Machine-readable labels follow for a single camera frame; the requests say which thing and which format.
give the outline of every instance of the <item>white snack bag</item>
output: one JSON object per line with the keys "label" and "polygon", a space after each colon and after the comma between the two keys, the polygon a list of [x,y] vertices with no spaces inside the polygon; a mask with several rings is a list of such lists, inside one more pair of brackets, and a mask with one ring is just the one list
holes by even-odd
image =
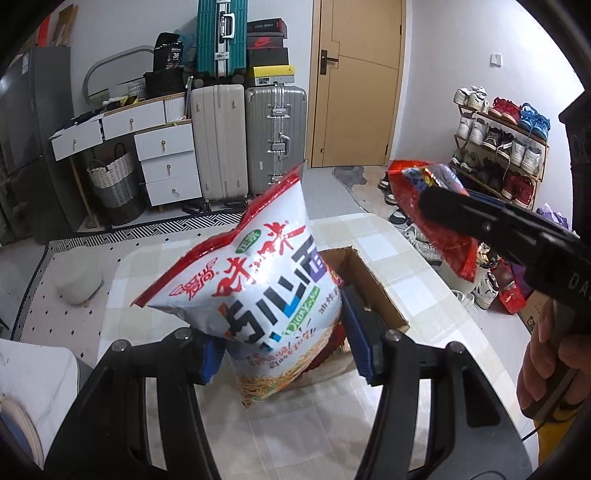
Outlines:
{"label": "white snack bag", "polygon": [[231,232],[195,246],[134,302],[228,340],[245,407],[286,387],[338,323],[340,290],[307,225],[295,171]]}

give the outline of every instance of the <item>silver suitcase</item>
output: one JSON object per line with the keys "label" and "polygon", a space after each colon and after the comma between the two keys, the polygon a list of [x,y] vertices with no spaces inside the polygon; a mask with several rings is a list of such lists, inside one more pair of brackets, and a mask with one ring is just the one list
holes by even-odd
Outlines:
{"label": "silver suitcase", "polygon": [[304,161],[306,92],[271,85],[249,88],[245,98],[248,182],[253,194],[261,194]]}

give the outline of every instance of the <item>suitcase handle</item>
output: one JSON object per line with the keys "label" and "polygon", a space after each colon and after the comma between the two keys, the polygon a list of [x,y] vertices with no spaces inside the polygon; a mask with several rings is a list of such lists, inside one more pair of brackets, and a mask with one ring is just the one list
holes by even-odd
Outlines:
{"label": "suitcase handle", "polygon": [[[232,28],[230,30],[230,34],[226,35],[226,20],[225,18],[231,18],[232,19]],[[236,15],[234,13],[231,14],[222,14],[221,16],[221,22],[220,22],[220,31],[222,31],[224,34],[222,34],[222,38],[234,38],[234,35],[236,35]]]}

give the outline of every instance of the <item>white wall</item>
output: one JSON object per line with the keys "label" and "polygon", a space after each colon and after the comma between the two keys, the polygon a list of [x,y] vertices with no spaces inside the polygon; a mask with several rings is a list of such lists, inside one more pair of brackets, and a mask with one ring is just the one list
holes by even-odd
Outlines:
{"label": "white wall", "polygon": [[[560,49],[515,0],[413,0],[408,92],[393,158],[448,162],[459,113],[457,88],[482,85],[489,100],[532,104],[550,118],[550,155],[536,206],[572,220],[570,153],[559,113],[583,91]],[[501,69],[489,66],[503,55]]]}
{"label": "white wall", "polygon": [[[66,0],[59,10],[72,3]],[[160,32],[173,32],[197,15],[198,0],[75,0],[79,6],[70,37],[74,114],[89,110],[82,83],[97,61],[140,45],[154,45]],[[57,14],[54,14],[52,25]],[[296,85],[308,89],[312,0],[249,0],[248,20],[281,17],[288,27],[290,62]]]}

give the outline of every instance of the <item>white suitcase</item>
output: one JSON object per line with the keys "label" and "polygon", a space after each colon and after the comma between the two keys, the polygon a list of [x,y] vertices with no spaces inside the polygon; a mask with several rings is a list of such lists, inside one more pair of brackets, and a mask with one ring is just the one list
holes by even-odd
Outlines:
{"label": "white suitcase", "polygon": [[248,194],[242,85],[214,85],[191,93],[193,138],[205,200]]}

